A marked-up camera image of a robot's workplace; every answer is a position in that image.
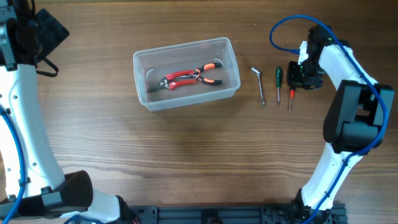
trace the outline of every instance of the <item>green screwdriver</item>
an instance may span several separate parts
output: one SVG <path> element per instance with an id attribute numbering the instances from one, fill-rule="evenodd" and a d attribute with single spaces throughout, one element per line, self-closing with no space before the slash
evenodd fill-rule
<path id="1" fill-rule="evenodd" d="M 277 92 L 277 103 L 278 105 L 280 105 L 280 86 L 282 84 L 282 68 L 280 66 L 278 66 L 276 68 L 276 87 L 278 88 L 278 92 Z"/>

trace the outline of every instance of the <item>pliers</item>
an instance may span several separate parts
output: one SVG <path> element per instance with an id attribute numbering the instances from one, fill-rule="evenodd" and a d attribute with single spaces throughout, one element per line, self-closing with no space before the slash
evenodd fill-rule
<path id="1" fill-rule="evenodd" d="M 213 68 L 221 68 L 223 65 L 221 63 L 209 63 L 195 70 L 184 70 L 179 72 L 174 72 L 166 75 L 153 87 L 148 89 L 148 92 L 156 91 L 159 89 L 169 89 L 174 90 L 178 86 L 194 84 L 197 81 L 202 82 L 207 85 L 220 85 L 223 83 L 222 80 L 210 80 L 208 78 L 203 78 L 200 74 L 206 70 Z"/>

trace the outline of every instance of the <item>screwdriver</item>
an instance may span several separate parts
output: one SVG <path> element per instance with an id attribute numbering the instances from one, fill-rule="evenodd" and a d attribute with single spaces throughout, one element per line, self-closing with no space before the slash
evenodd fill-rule
<path id="1" fill-rule="evenodd" d="M 289 98 L 289 107 L 287 108 L 287 110 L 289 112 L 292 111 L 292 106 L 293 106 L 293 99 L 294 99 L 294 94 L 296 92 L 296 87 L 290 87 L 290 98 Z"/>
<path id="2" fill-rule="evenodd" d="M 280 86 L 282 84 L 282 68 L 281 67 L 277 67 L 276 68 L 276 88 L 278 88 L 278 92 L 277 92 L 277 103 L 278 105 L 280 105 Z"/>

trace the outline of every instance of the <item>cable clip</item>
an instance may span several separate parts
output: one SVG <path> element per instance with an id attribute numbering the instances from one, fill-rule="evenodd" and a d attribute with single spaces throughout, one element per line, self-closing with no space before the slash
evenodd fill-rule
<path id="1" fill-rule="evenodd" d="M 32 181 L 30 180 L 30 177 L 26 177 L 25 181 L 21 181 L 20 179 L 18 180 L 19 186 L 22 187 L 23 185 L 29 184 Z"/>
<path id="2" fill-rule="evenodd" d="M 328 192 L 325 192 L 326 197 L 330 198 L 330 194 Z"/>
<path id="3" fill-rule="evenodd" d="M 349 53 L 347 51 L 345 51 L 344 52 L 344 57 L 351 57 L 351 56 L 349 56 Z"/>
<path id="4" fill-rule="evenodd" d="M 348 161 L 346 161 L 345 159 L 343 159 L 343 165 L 348 167 Z"/>
<path id="5" fill-rule="evenodd" d="M 0 115 L 1 116 L 3 116 L 3 115 L 10 115 L 11 114 L 11 109 L 10 108 L 7 108 L 5 111 L 1 111 L 1 113 L 0 113 Z"/>

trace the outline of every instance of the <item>screwdriver shaft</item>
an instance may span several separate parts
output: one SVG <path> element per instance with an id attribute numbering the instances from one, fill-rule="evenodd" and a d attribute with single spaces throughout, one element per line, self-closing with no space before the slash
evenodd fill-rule
<path id="1" fill-rule="evenodd" d="M 260 85 L 260 96 L 261 96 L 261 105 L 265 106 L 266 105 L 266 101 L 264 99 L 264 94 L 262 93 L 262 85 L 261 85 L 261 77 L 259 77 L 259 85 Z"/>
<path id="2" fill-rule="evenodd" d="M 289 107 L 287 108 L 287 110 L 288 110 L 289 112 L 292 111 L 292 106 L 293 106 L 293 98 L 290 98 L 290 100 L 289 100 Z"/>
<path id="3" fill-rule="evenodd" d="M 278 87 L 278 95 L 276 100 L 278 102 L 278 105 L 280 105 L 280 87 Z"/>

